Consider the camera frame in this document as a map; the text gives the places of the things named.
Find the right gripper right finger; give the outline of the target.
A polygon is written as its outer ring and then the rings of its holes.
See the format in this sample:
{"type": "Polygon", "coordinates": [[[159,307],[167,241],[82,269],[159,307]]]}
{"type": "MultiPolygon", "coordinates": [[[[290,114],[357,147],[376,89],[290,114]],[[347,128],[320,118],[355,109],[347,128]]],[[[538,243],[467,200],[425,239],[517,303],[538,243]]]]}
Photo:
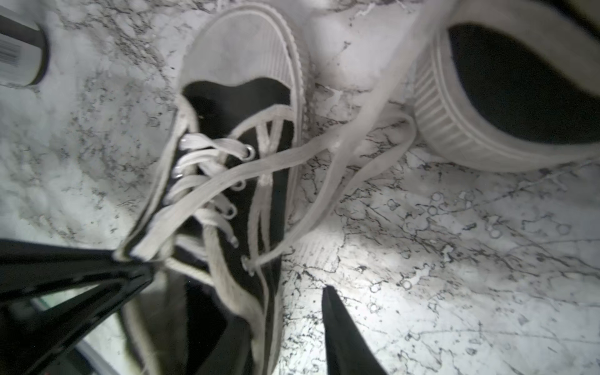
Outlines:
{"type": "Polygon", "coordinates": [[[386,375],[368,348],[336,289],[323,289],[322,313],[329,375],[386,375]]]}

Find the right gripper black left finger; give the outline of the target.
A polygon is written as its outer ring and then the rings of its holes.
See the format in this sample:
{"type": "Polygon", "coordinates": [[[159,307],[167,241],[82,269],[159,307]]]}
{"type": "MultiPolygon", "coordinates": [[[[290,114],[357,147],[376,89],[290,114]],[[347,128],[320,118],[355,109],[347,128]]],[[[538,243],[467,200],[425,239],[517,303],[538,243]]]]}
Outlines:
{"type": "Polygon", "coordinates": [[[43,374],[153,281],[113,251],[1,241],[1,372],[43,374]]]}

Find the black canvas sneaker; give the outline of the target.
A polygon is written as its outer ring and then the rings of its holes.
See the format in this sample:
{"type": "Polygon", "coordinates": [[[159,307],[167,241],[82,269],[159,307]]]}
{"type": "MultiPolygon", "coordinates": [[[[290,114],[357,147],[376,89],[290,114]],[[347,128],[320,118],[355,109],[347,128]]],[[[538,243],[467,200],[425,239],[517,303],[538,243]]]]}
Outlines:
{"type": "Polygon", "coordinates": [[[426,42],[412,30],[350,123],[309,142],[309,53],[276,6],[213,17],[183,60],[177,111],[120,262],[155,263],[120,320],[143,374],[270,374],[281,350],[283,253],[340,198],[387,170],[401,144],[344,178],[426,42]]]}
{"type": "Polygon", "coordinates": [[[415,100],[423,140],[464,167],[598,156],[598,2],[459,2],[420,56],[415,100]]]}

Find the small silver round tin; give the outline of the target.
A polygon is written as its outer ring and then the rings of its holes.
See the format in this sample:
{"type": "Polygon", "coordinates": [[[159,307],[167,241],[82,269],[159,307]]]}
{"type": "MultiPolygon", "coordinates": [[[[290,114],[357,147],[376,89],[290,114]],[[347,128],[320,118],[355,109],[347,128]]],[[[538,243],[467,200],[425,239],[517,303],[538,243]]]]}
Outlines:
{"type": "Polygon", "coordinates": [[[48,62],[48,39],[40,25],[1,6],[1,84],[36,85],[48,62]]]}

